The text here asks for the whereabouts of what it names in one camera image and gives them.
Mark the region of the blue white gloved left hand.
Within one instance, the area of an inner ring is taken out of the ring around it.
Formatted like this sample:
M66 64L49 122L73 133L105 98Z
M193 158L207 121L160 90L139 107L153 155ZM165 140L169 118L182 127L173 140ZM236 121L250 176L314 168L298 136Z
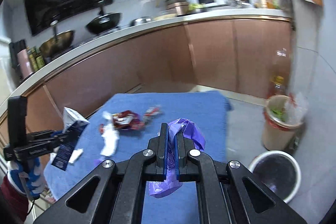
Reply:
M45 189L46 181L39 158L31 160L30 163L33 164L32 167L29 167L29 171L24 171L21 162L8 161L7 179L17 192L26 196L26 190L28 190L29 196L38 199Z

